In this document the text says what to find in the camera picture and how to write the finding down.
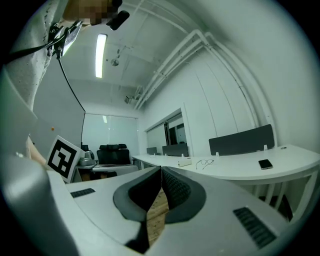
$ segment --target curved desk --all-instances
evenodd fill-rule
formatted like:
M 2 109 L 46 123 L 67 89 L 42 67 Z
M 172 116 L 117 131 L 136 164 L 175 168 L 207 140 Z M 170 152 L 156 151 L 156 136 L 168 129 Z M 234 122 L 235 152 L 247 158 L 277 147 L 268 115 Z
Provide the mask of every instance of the curved desk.
M 155 167 L 72 184 L 64 184 L 58 173 L 49 172 L 49 178 L 61 217 L 81 255 L 94 254 L 90 254 L 91 247 L 85 247 L 88 240 L 92 246 L 106 243 L 104 247 L 112 250 L 104 250 L 102 245 L 95 250 L 113 255 L 135 255 L 128 247 L 137 251 L 141 247 L 135 249 L 128 243 L 133 239 L 148 244 L 147 231 L 141 229 L 151 206 L 141 211 L 148 195 L 130 195 L 132 189 L 145 184 L 149 193 L 152 187 L 158 190 L 162 186 L 169 201 L 161 236 L 152 247 L 140 250 L 148 256 L 254 254 L 288 227 L 279 213 L 242 188 L 183 169 Z M 95 192 L 72 199 L 70 192 L 88 188 Z
M 309 203 L 315 187 L 320 164 L 320 154 L 294 145 L 284 145 L 266 151 L 247 154 L 190 157 L 192 164 L 183 167 L 178 166 L 178 162 L 183 159 L 178 156 L 137 155 L 133 156 L 133 158 L 148 165 L 180 168 L 232 181 L 241 186 L 256 185 L 254 195 L 257 197 L 259 196 L 261 189 L 261 186 L 259 185 L 269 185 L 265 199 L 267 204 L 271 201 L 275 184 L 281 183 L 279 197 L 275 204 L 276 209 L 280 206 L 288 181 L 310 177 L 305 185 L 299 206 L 291 220 L 292 222 L 300 219 Z M 196 169 L 196 163 L 199 160 L 209 159 L 214 160 L 213 165 L 208 165 L 202 170 L 203 166 L 198 164 L 198 168 Z M 272 169 L 261 170 L 259 161 L 264 159 L 269 159 L 273 165 Z

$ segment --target white desk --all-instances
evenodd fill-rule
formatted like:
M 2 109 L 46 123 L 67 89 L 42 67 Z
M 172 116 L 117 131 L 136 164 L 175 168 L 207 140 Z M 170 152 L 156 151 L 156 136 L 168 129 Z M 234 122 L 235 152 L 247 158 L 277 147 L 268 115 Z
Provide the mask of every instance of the white desk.
M 66 189 L 70 193 L 88 188 L 94 189 L 94 193 L 76 197 L 74 201 L 100 230 L 124 245 L 139 231 L 140 223 L 125 219 L 121 215 L 114 204 L 114 192 L 119 186 L 148 171 L 150 170 L 144 169 L 113 178 L 70 183 L 66 185 Z
M 141 255 L 116 241 L 109 236 L 100 226 L 97 226 L 86 212 L 79 207 L 78 202 L 71 196 L 61 175 L 55 171 L 48 171 L 52 189 L 52 195 L 64 224 L 79 250 L 79 255 Z M 71 186 L 83 186 L 87 182 L 71 184 Z
M 111 165 L 108 166 L 106 164 L 97 165 L 94 168 L 92 168 L 92 173 L 104 173 L 104 172 L 116 172 L 118 176 L 124 175 L 124 174 L 130 174 L 133 172 L 138 171 L 138 167 L 133 164 L 128 165 Z
M 280 194 L 275 205 L 276 209 L 280 206 L 288 181 L 310 176 L 292 219 L 293 222 L 302 216 L 309 203 L 320 164 L 320 154 L 293 145 L 284 145 L 267 151 L 247 154 L 190 157 L 192 164 L 184 167 L 178 166 L 178 161 L 183 159 L 180 156 L 136 155 L 133 158 L 141 161 L 142 166 L 143 163 L 146 163 L 151 166 L 175 167 L 232 181 L 238 185 L 257 185 L 254 190 L 254 195 L 257 197 L 261 189 L 259 185 L 268 184 L 265 199 L 267 204 L 271 201 L 275 184 L 281 183 Z M 213 165 L 208 165 L 202 170 L 204 166 L 199 163 L 196 169 L 196 163 L 199 160 L 209 159 L 214 160 Z M 264 159 L 269 159 L 273 165 L 272 169 L 261 170 L 259 161 Z

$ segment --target white wall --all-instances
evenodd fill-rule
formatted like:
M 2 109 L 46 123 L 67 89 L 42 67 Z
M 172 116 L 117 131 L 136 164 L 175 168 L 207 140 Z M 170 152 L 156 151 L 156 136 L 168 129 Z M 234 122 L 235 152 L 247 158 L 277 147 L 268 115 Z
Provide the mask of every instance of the white wall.
M 136 88 L 88 80 L 70 79 L 69 81 L 87 114 L 137 118 L 138 155 L 147 153 L 147 135 L 143 126 L 143 109 L 134 110 L 133 105 L 126 104 L 124 101 L 126 95 L 134 95 Z
M 149 130 L 147 133 L 148 148 L 156 147 L 156 151 L 163 155 L 162 147 L 167 145 L 165 126 L 163 124 Z
M 180 144 L 180 142 L 187 142 L 187 137 L 186 137 L 186 131 L 184 127 L 181 128 L 177 128 L 175 127 L 175 133 L 176 133 L 176 141 L 178 144 Z
M 319 61 L 288 13 L 269 0 L 181 1 L 201 14 L 213 35 L 251 70 L 270 105 L 278 144 L 320 153 Z M 264 123 L 259 100 L 245 84 Z M 300 181 L 289 185 L 286 195 L 293 209 L 303 187 Z
M 162 84 L 145 105 L 145 129 L 181 108 L 189 153 L 210 156 L 209 139 L 252 129 L 231 75 L 207 51 Z
M 81 147 L 85 112 L 71 92 L 55 58 L 52 58 L 36 92 L 33 112 L 38 120 L 30 137 L 44 158 L 47 158 L 57 135 Z

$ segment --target smartphone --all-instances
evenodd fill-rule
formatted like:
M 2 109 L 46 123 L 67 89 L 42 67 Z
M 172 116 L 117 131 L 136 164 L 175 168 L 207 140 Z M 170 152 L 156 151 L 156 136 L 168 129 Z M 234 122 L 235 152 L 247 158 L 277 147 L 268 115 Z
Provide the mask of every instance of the smartphone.
M 259 165 L 261 167 L 261 170 L 267 170 L 267 169 L 273 168 L 272 164 L 270 163 L 270 161 L 268 159 L 260 160 Z

